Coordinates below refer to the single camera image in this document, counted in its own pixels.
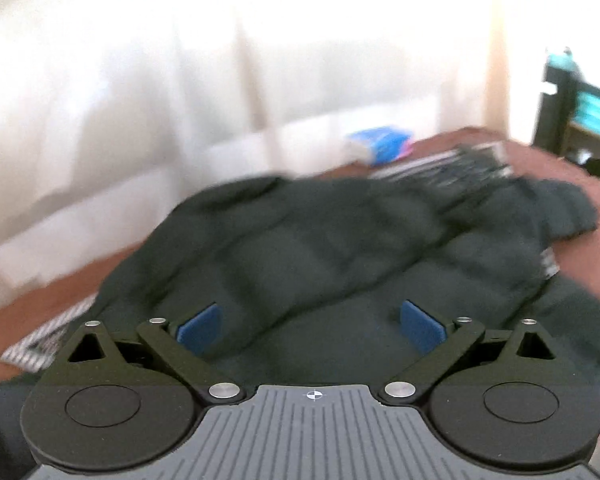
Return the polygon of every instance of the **white curtain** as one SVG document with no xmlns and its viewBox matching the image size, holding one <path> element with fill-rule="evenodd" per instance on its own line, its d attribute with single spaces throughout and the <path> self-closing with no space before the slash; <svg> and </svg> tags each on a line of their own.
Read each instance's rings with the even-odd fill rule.
<svg viewBox="0 0 600 480">
<path fill-rule="evenodd" d="M 509 52 L 507 20 L 538 24 L 520 4 L 0 0 L 0 306 L 202 187 L 337 166 L 357 129 L 507 130 L 516 113 L 528 130 L 537 89 L 510 94 L 537 85 L 544 41 Z M 514 80 L 510 57 L 531 69 Z"/>
</svg>

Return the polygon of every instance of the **sleeve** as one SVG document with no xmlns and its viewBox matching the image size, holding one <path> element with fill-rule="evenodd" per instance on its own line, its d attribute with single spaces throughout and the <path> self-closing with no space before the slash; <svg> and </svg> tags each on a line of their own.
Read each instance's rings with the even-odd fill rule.
<svg viewBox="0 0 600 480">
<path fill-rule="evenodd" d="M 0 480 L 22 480 L 36 466 L 20 429 L 20 409 L 38 377 L 25 374 L 0 383 Z"/>
<path fill-rule="evenodd" d="M 586 193 L 559 180 L 523 179 L 550 242 L 598 227 L 598 212 Z"/>
</svg>

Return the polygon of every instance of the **blue gripper pad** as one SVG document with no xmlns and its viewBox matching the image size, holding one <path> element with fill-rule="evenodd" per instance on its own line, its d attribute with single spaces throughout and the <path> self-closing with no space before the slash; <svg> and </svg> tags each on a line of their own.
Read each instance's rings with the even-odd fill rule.
<svg viewBox="0 0 600 480">
<path fill-rule="evenodd" d="M 445 328 L 411 301 L 405 301 L 400 307 L 400 332 L 421 354 L 428 354 L 446 341 Z"/>
<path fill-rule="evenodd" d="M 199 356 L 220 335 L 220 307 L 214 303 L 178 327 L 176 341 Z"/>
</svg>

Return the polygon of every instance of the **metal screw head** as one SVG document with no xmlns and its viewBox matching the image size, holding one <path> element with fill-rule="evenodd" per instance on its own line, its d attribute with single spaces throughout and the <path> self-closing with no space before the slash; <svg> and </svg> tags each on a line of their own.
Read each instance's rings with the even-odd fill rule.
<svg viewBox="0 0 600 480">
<path fill-rule="evenodd" d="M 411 397 L 416 392 L 416 387 L 411 383 L 395 381 L 384 387 L 387 395 L 392 397 Z"/>
<path fill-rule="evenodd" d="M 233 383 L 216 383 L 209 388 L 209 394 L 216 399 L 231 399 L 240 393 L 240 386 Z"/>
</svg>

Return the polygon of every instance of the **bed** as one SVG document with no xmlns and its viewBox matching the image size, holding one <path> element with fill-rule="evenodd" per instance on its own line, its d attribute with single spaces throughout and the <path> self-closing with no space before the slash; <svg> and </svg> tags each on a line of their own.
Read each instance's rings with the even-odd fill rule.
<svg viewBox="0 0 600 480">
<path fill-rule="evenodd" d="M 585 285 L 600 298 L 600 180 L 593 178 L 567 161 L 555 158 L 541 150 L 504 139 L 500 134 L 484 128 L 463 128 L 416 142 L 411 158 L 444 152 L 458 144 L 480 144 L 502 140 L 507 160 L 515 174 L 538 178 L 566 180 L 586 190 L 599 213 L 599 227 L 595 232 L 554 246 L 557 263 L 562 272 Z M 329 171 L 320 178 L 364 176 L 368 168 L 351 164 Z M 49 319 L 66 311 L 72 305 L 97 291 L 100 282 L 122 259 L 134 250 L 126 248 L 109 258 L 93 262 L 70 276 L 57 280 L 18 298 L 0 309 L 0 356 L 9 346 Z M 0 362 L 0 380 L 13 377 L 20 370 Z M 600 440 L 591 460 L 600 470 Z"/>
</svg>

